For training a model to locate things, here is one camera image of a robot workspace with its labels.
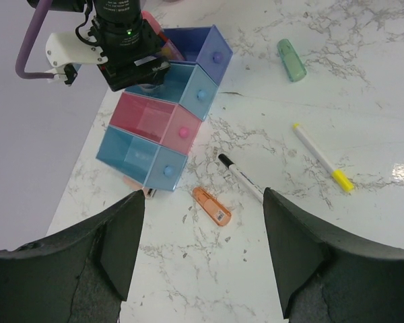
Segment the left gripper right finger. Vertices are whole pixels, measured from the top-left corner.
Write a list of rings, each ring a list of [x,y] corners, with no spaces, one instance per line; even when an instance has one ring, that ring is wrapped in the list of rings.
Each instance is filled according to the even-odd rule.
[[[263,214],[286,320],[404,322],[404,249],[345,231],[270,188]]]

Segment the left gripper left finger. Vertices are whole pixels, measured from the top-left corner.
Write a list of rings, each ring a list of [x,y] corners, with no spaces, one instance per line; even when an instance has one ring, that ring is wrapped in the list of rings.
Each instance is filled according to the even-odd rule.
[[[117,322],[144,212],[138,190],[51,236],[0,250],[0,322]]]

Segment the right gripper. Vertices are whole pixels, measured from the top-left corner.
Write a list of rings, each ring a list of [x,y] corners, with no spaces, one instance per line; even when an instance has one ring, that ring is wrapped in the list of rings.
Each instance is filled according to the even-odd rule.
[[[140,1],[84,1],[84,15],[95,11],[88,36],[79,29],[77,37],[84,43],[100,46],[108,58],[98,65],[109,88],[119,90],[141,84],[163,84],[170,69],[169,60],[162,55],[161,41],[147,20],[142,18]]]

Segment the light blue drawer box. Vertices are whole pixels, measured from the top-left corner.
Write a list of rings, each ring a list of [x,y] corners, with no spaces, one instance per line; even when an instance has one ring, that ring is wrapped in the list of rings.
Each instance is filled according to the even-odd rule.
[[[217,89],[216,83],[200,66],[172,63],[162,85],[151,89],[143,89],[141,85],[134,85],[125,89],[125,92],[180,104],[204,121]]]

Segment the purple drawer box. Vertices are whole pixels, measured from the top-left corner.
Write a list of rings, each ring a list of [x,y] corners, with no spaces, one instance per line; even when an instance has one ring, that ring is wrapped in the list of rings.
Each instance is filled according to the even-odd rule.
[[[220,85],[233,52],[216,25],[166,28],[164,34],[184,57],[183,61],[170,60],[172,63],[199,65]]]

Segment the pink drawer box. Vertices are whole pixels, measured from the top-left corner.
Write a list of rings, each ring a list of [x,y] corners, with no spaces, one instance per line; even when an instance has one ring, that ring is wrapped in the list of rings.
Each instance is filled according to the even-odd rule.
[[[110,124],[186,155],[201,121],[179,104],[125,92]]]

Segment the orange correction tape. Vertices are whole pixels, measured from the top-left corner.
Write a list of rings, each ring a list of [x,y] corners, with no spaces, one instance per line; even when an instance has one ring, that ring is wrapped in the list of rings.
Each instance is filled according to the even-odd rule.
[[[193,198],[209,217],[220,227],[227,225],[231,218],[231,212],[225,208],[213,195],[200,186],[193,189]]]

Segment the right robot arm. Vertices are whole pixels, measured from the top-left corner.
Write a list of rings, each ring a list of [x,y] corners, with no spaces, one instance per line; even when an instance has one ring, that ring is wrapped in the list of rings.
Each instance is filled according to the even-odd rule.
[[[162,39],[140,1],[29,1],[35,12],[18,54],[22,79],[72,85],[82,65],[95,65],[116,92],[133,85],[162,85],[170,62]],[[50,69],[27,72],[28,57],[49,11],[76,12],[84,21],[73,31],[52,33],[45,47]]]

